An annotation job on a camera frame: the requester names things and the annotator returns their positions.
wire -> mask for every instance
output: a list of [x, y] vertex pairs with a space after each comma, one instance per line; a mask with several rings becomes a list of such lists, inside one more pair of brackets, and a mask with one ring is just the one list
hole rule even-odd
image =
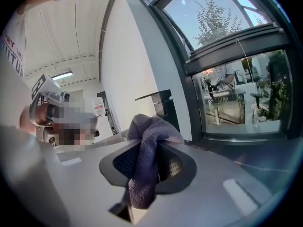
[[47, 36], [47, 38], [48, 38], [49, 44], [51, 45], [51, 47], [52, 47], [52, 49], [53, 49], [53, 52], [54, 52], [54, 53], [56, 54], [56, 56], [58, 57], [58, 60], [60, 60], [59, 56], [57, 55], [57, 53], [56, 53], [56, 51], [55, 51], [55, 49], [54, 49], [54, 47], [53, 47], [53, 45], [52, 45], [52, 43], [51, 43], [51, 40], [49, 39], [48, 33], [47, 33], [47, 31], [46, 31], [46, 28], [45, 28], [45, 24], [44, 24], [44, 22], [43, 22], [41, 10], [39, 10], [39, 12], [40, 12], [40, 17], [41, 17], [42, 25], [43, 25], [45, 34], [46, 34], [46, 36]]
[[[248, 59], [247, 59], [247, 56], [246, 56], [246, 53], [245, 53], [245, 51], [244, 51], [244, 49], [243, 49], [243, 47], [242, 47], [242, 44], [241, 44], [241, 42], [238, 40], [237, 37], [236, 37], [236, 39], [237, 39], [237, 41], [239, 42], [239, 44], [240, 44], [240, 46], [241, 46], [241, 48], [242, 48], [242, 50], [243, 50], [243, 52], [244, 52], [244, 55], [245, 55], [245, 58], [246, 58], [247, 64], [248, 64], [248, 69], [250, 70], [250, 63], [249, 63], [249, 61], [248, 61]], [[251, 80], [252, 80], [252, 82], [255, 83], [255, 82], [254, 82], [254, 77], [253, 77], [253, 75], [252, 75], [252, 73], [251, 73], [251, 70], [250, 70], [250, 74], [251, 74]], [[257, 103], [255, 86], [254, 86], [254, 97], [255, 97], [255, 102]]]
[[75, 30], [76, 30], [76, 39], [77, 39], [77, 46], [78, 46], [79, 56], [81, 57], [79, 43], [78, 43], [78, 36], [77, 36], [77, 1], [75, 2]]
[[231, 89], [231, 90], [233, 90], [234, 89], [234, 87], [231, 85], [231, 84], [229, 84], [229, 83], [226, 83], [226, 85]]

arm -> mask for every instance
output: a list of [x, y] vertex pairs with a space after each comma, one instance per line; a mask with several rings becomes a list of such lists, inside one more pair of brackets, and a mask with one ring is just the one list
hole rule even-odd
[[[46, 122], [46, 110], [48, 104], [42, 104], [37, 107], [35, 121], [38, 124], [44, 124]], [[30, 121], [29, 118], [29, 106], [25, 106], [19, 120], [20, 130], [29, 134], [35, 134], [36, 125]]]
[[25, 3], [25, 2], [22, 2], [22, 3], [19, 5], [19, 7], [17, 7], [17, 9], [16, 9], [17, 14], [22, 15], [22, 14], [24, 13], [25, 7], [26, 7], [26, 3]]

tree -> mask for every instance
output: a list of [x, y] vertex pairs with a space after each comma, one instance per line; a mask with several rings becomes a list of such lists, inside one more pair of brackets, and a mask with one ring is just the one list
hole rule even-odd
[[258, 16], [254, 15], [254, 17], [255, 17], [258, 25], [262, 25], [262, 24], [266, 24], [267, 23], [266, 19], [262, 15], [260, 15], [260, 14], [258, 14]]
[[228, 16], [225, 17], [223, 12], [225, 8], [215, 4], [214, 0], [205, 0], [207, 8], [196, 1], [201, 8], [197, 13], [199, 28], [201, 34], [194, 37], [198, 41], [198, 45], [205, 45], [211, 41], [222, 38], [226, 35], [241, 30], [242, 19], [239, 20], [236, 15], [232, 18], [232, 10], [229, 8]]

white slot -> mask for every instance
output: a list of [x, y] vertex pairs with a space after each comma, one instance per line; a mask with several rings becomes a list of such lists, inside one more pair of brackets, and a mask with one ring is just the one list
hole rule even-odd
[[226, 180], [223, 183], [223, 187], [228, 192], [243, 216], [248, 216], [258, 208], [253, 199], [251, 199], [249, 195], [244, 192], [244, 190], [234, 179]]
[[78, 158], [74, 158], [74, 159], [71, 159], [71, 160], [68, 160], [68, 161], [63, 161], [62, 165], [63, 166], [71, 166], [71, 165], [74, 165], [74, 164], [77, 164], [77, 163], [80, 163], [80, 162], [82, 162], [82, 160], [78, 157]]

person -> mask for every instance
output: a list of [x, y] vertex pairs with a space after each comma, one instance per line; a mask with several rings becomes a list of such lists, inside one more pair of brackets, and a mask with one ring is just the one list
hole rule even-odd
[[217, 90], [232, 90], [234, 78], [232, 67], [227, 67], [226, 65], [217, 66], [202, 72], [203, 86], [211, 86]]
[[[25, 70], [25, 51], [26, 51], [26, 37], [25, 37], [25, 10], [27, 6], [36, 6], [51, 0], [24, 0], [16, 9], [9, 22], [7, 23], [2, 35], [0, 37], [1, 48], [0, 53], [2, 57], [6, 57], [7, 60], [1, 63], [3, 66], [5, 64], [10, 64], [19, 78], [23, 78]], [[37, 108], [35, 120], [39, 124], [46, 123], [46, 111], [48, 104], [42, 104]], [[29, 119], [29, 106], [25, 106], [19, 117], [18, 125], [16, 125], [20, 130], [35, 134], [36, 126], [31, 123]]]

